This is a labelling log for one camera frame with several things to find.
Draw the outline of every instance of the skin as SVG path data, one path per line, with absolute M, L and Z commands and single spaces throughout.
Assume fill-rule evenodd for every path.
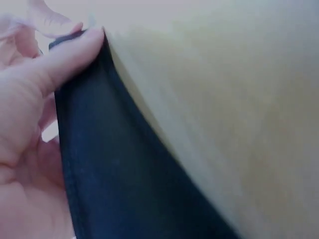
M 0 237 L 70 239 L 58 140 L 44 142 L 41 132 L 56 118 L 52 92 L 93 61 L 103 32 L 91 29 L 40 56 L 35 29 L 56 37 L 82 23 L 43 1 L 26 5 L 22 17 L 0 16 Z

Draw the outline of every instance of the dark blue fabric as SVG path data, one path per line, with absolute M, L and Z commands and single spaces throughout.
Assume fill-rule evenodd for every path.
M 96 60 L 55 97 L 77 239 L 238 238 L 140 113 L 106 38 Z

